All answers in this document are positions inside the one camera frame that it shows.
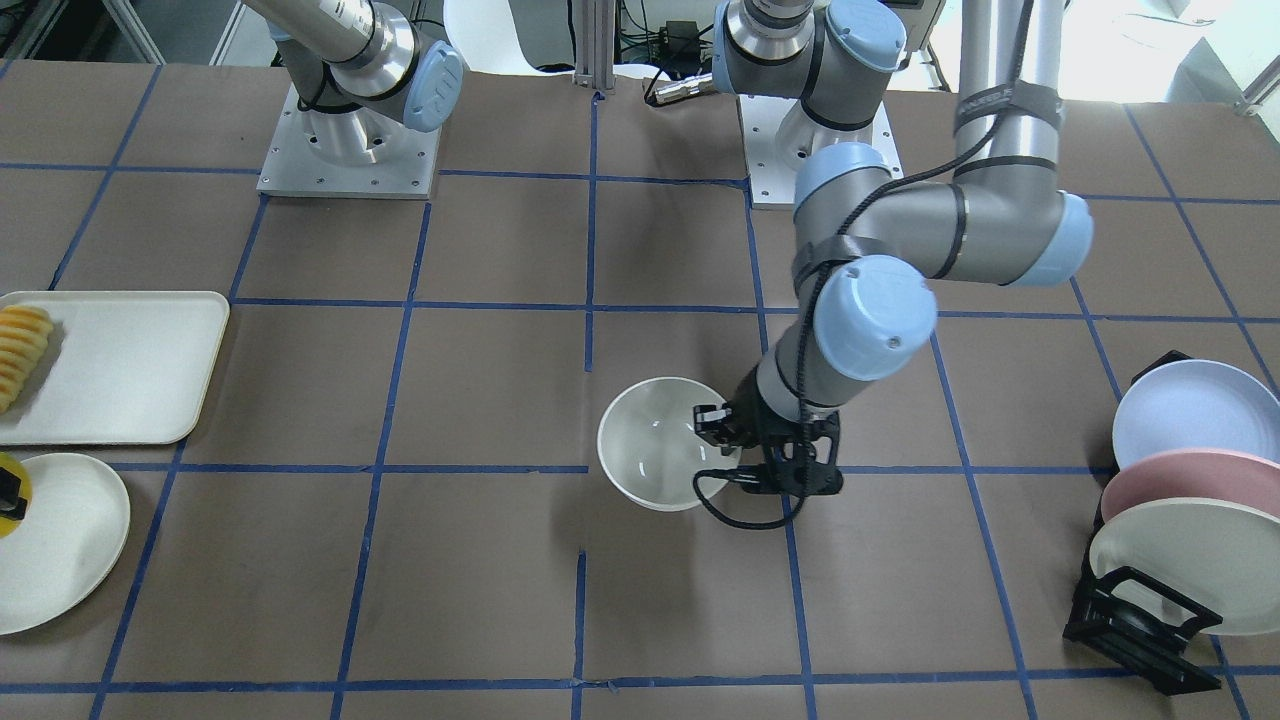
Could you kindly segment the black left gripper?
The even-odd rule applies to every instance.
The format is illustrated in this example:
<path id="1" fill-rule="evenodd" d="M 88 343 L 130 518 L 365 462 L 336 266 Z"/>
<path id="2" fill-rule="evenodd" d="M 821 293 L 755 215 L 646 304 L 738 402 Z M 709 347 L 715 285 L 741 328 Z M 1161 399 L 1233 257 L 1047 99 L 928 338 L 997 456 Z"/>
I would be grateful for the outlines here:
<path id="1" fill-rule="evenodd" d="M 694 406 L 692 432 L 726 457 L 737 448 L 759 448 L 763 456 L 763 462 L 749 468 L 700 470 L 694 475 L 698 480 L 714 478 L 740 484 L 748 493 L 797 498 L 837 495 L 844 488 L 836 462 L 838 414 L 808 424 L 781 416 L 762 397 L 755 372 L 730 401 Z"/>

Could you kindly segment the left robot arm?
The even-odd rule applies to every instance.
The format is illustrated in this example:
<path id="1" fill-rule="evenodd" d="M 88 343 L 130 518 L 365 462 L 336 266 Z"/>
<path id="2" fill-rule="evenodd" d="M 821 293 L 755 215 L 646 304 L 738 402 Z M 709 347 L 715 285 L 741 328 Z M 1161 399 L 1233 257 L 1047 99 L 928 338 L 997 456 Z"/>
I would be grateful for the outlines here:
<path id="1" fill-rule="evenodd" d="M 902 178 L 852 140 L 881 108 L 908 33 L 879 1 L 727 1 L 714 23 L 714 86 L 786 97 L 838 140 L 812 149 L 794 191 L 797 320 L 732 400 L 694 411 L 699 437 L 749 469 L 704 480 L 755 495 L 835 495 L 842 477 L 819 460 L 838 410 L 908 365 L 934 333 L 929 281 L 1056 286 L 1082 266 L 1094 224 L 1059 187 L 1062 1 L 965 1 L 952 160 Z"/>

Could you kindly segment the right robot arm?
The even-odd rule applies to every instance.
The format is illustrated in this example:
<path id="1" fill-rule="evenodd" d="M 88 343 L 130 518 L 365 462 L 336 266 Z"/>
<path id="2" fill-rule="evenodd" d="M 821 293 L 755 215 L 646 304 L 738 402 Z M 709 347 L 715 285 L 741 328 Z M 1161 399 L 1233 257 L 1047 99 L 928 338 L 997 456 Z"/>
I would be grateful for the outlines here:
<path id="1" fill-rule="evenodd" d="M 73 402 L 28 446 L 143 447 L 128 465 L 201 471 L 302 464 L 369 471 L 385 452 L 428 202 L 375 199 L 392 163 L 444 120 L 462 67 L 371 1 L 255 3 L 284 33 L 283 70 L 19 61 L 3 76 L 3 295 L 215 293 L 233 331 L 275 331 L 218 365 L 211 404 L 137 434 L 177 404 L 160 366 L 186 325 L 131 366 L 133 386 Z"/>

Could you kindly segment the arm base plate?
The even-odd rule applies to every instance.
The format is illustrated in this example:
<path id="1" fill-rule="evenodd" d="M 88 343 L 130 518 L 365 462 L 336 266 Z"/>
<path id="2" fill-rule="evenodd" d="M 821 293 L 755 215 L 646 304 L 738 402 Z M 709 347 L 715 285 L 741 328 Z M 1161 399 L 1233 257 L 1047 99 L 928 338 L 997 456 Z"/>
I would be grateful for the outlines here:
<path id="1" fill-rule="evenodd" d="M 815 150 L 833 143 L 867 143 L 893 178 L 904 177 L 886 105 L 877 108 L 870 124 L 836 131 L 814 123 L 794 99 L 740 95 L 737 100 L 754 208 L 791 209 L 797 172 Z"/>
<path id="2" fill-rule="evenodd" d="M 288 199 L 428 200 L 440 133 L 404 128 L 367 108 L 305 111 L 289 88 L 256 188 Z"/>

